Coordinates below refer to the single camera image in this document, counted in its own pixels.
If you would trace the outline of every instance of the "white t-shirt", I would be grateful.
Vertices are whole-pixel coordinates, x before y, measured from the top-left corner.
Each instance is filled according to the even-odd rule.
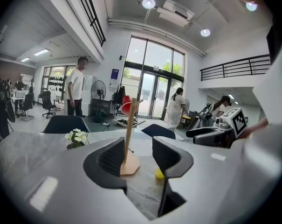
[[[226,107],[223,104],[221,104],[219,107],[217,107],[217,109],[211,112],[212,118],[214,119],[214,121],[219,116],[220,111],[223,111],[223,112],[226,111]]]
[[[184,100],[184,98],[181,95],[176,95],[175,100],[171,98],[169,109],[175,109],[175,110],[181,111],[182,109],[181,106],[185,104],[186,104],[186,101]]]
[[[72,98],[74,100],[82,98],[83,81],[84,81],[83,73],[81,71],[79,71],[77,68],[74,69],[71,72],[70,76],[67,77],[67,83],[66,83],[67,99],[70,99],[69,94],[68,94],[68,84],[69,84],[69,82],[72,83]]]

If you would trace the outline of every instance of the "yellow ball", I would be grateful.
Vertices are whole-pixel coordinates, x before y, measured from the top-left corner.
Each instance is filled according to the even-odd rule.
[[[163,173],[161,172],[161,170],[158,168],[155,172],[155,176],[158,178],[158,179],[163,179],[165,178],[165,176],[163,175]]]

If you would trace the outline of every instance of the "gray table surface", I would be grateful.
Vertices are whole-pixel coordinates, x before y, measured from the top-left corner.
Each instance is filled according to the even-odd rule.
[[[92,143],[125,137],[126,130],[90,133]],[[0,143],[0,179],[11,188],[70,143],[64,134],[13,132]],[[149,219],[155,219],[163,191],[163,181],[155,177],[158,168],[152,156],[152,138],[133,129],[130,147],[138,156],[140,169],[127,181],[127,197]]]

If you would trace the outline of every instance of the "railing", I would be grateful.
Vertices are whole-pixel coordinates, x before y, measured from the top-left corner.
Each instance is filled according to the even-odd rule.
[[[249,57],[201,69],[201,81],[266,74],[270,66],[269,55]]]
[[[82,3],[82,6],[86,12],[86,15],[89,19],[90,26],[94,29],[94,32],[100,42],[100,45],[103,46],[103,43],[106,41],[102,27],[99,24],[99,20],[97,17],[97,14],[95,12],[92,0],[80,0]]]

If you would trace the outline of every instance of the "hair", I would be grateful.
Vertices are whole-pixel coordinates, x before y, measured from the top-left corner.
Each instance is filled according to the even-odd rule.
[[[179,88],[176,90],[175,94],[173,94],[173,96],[172,96],[172,98],[173,98],[174,101],[176,100],[176,95],[177,95],[177,94],[180,94],[181,92],[183,92],[183,89],[179,87]]]
[[[81,57],[77,60],[77,64],[79,65],[82,61],[87,61],[87,62],[89,62],[86,57],[81,56]]]
[[[224,103],[225,101],[230,103],[230,97],[229,96],[223,96],[219,102],[216,102],[213,106],[212,111],[216,110],[218,107],[220,107],[222,105],[222,103]]]

